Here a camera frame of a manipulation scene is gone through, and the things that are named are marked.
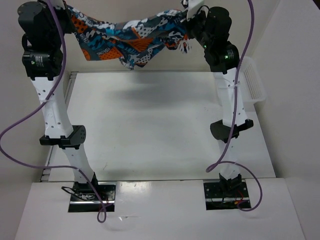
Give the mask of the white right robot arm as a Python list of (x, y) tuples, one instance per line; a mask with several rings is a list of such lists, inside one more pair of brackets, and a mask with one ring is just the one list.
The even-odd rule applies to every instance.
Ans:
[(219, 171), (219, 191), (223, 197), (230, 197), (242, 182), (231, 140), (240, 132), (253, 127), (244, 109), (238, 86), (240, 57), (238, 48), (229, 41), (232, 20), (223, 7), (211, 7), (204, 11), (203, 2), (186, 8), (186, 30), (190, 39), (196, 39), (204, 49), (204, 58), (213, 74), (218, 99), (222, 106), (222, 119), (210, 125), (212, 136), (218, 141), (221, 156), (217, 163), (209, 166), (212, 171), (218, 164), (224, 164)]

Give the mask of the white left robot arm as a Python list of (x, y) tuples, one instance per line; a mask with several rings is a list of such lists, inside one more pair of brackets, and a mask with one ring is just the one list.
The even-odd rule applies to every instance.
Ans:
[(100, 187), (84, 148), (86, 128), (71, 124), (60, 82), (67, 57), (64, 35), (72, 31), (67, 6), (62, 0), (28, 1), (17, 13), (24, 31), (22, 63), (38, 94), (45, 123), (40, 144), (58, 146), (64, 152), (74, 173), (74, 195), (94, 200)]

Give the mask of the colourful patterned shorts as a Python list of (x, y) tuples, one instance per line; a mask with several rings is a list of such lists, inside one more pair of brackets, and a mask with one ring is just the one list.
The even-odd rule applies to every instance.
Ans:
[(187, 54), (191, 46), (185, 27), (186, 14), (170, 9), (142, 20), (111, 23), (97, 20), (67, 6), (74, 35), (87, 61), (118, 59), (132, 70), (143, 68), (167, 48)]

